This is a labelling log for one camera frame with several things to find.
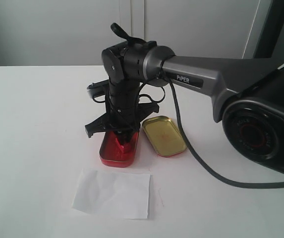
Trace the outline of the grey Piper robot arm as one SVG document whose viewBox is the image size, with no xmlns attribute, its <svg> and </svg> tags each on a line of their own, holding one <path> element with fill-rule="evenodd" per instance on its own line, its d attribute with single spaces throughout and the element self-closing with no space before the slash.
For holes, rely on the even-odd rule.
<svg viewBox="0 0 284 238">
<path fill-rule="evenodd" d="M 169 82 L 209 96 L 215 122 L 232 146 L 253 162 L 284 174 L 284 62 L 176 56 L 155 41 L 122 42 L 102 51 L 108 79 L 88 86 L 104 96 L 106 112 L 85 126 L 88 136 L 114 132 L 123 142 L 158 103 L 137 103 L 142 84 Z"/>
</svg>

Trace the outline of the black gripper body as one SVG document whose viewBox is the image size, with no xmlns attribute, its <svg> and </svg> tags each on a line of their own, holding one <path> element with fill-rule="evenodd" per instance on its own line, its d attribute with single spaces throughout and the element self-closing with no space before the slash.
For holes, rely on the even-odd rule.
<svg viewBox="0 0 284 238">
<path fill-rule="evenodd" d="M 85 125 L 85 130 L 89 138 L 100 132 L 137 132 L 140 129 L 141 121 L 150 114 L 158 112 L 159 105 L 154 102 L 141 103 L 129 109 L 114 109 L 110 103 L 106 102 L 106 112 Z"/>
</svg>

